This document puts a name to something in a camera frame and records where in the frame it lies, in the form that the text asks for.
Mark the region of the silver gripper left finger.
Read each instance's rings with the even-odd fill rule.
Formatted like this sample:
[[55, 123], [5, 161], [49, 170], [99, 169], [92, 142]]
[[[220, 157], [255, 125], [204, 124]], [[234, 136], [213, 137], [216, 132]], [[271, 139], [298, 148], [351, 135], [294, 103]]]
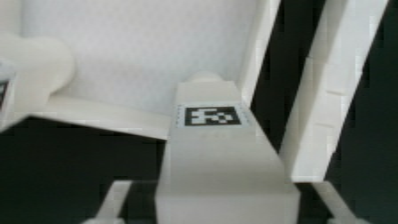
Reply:
[[115, 181], [110, 185], [95, 216], [81, 224], [126, 224], [118, 217], [133, 181]]

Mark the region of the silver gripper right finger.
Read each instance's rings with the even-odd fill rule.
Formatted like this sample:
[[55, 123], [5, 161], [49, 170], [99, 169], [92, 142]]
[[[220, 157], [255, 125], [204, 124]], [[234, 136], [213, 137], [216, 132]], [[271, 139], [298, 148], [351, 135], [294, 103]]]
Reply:
[[371, 224], [355, 216], [332, 183], [328, 181], [314, 182], [312, 187], [332, 214], [326, 224]]

